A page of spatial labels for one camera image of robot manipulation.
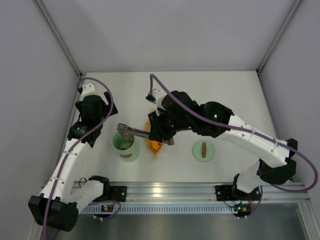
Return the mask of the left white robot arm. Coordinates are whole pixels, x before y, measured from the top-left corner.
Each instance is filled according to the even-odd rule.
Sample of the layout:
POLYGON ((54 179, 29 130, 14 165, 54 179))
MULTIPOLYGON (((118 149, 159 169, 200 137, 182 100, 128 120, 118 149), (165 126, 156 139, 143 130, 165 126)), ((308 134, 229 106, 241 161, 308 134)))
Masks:
POLYGON ((61 159, 39 195, 31 196, 28 201, 38 225, 69 232, 74 228, 81 211, 90 203, 112 199, 109 179, 97 175, 72 192, 78 171, 100 136, 103 123, 118 113, 112 95, 105 91, 104 96, 86 95, 75 103, 79 117, 69 129, 61 159))

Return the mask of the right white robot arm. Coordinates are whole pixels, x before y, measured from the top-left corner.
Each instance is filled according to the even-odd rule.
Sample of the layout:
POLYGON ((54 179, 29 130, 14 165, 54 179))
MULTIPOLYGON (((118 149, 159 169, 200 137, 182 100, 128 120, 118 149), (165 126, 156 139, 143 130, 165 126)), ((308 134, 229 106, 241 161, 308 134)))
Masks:
POLYGON ((178 105, 168 94, 155 89, 146 99, 156 105, 150 121, 149 139, 164 143, 181 131, 212 137, 234 144, 258 157, 248 170, 235 175, 231 191, 234 195, 250 194, 268 183, 282 185, 296 174, 297 163, 292 159, 298 142, 271 138, 246 124, 233 111, 215 101, 198 104, 186 92, 172 91, 186 107, 178 105))

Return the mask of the brown food piece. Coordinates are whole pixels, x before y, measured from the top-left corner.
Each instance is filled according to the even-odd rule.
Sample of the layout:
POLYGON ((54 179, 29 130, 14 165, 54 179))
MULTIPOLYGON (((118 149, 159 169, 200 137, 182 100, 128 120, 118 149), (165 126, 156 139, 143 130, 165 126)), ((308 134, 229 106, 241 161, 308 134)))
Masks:
POLYGON ((132 136, 131 134, 125 134, 125 135, 123 136, 123 138, 124 138, 126 141, 131 140, 132 137, 133 137, 133 136, 132 136))

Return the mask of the metal tongs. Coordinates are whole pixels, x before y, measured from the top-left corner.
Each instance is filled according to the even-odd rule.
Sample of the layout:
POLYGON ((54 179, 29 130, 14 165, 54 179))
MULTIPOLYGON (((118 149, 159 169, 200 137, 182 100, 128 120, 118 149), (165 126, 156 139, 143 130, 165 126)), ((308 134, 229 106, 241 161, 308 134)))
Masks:
POLYGON ((136 129, 133 127, 130 127, 128 125, 119 123, 117 125, 117 131, 118 133, 123 137, 125 134, 130 134, 132 135, 132 137, 139 137, 139 138, 144 138, 144 139, 148 139, 149 138, 149 133, 144 131, 144 130, 140 130, 140 129, 136 129))

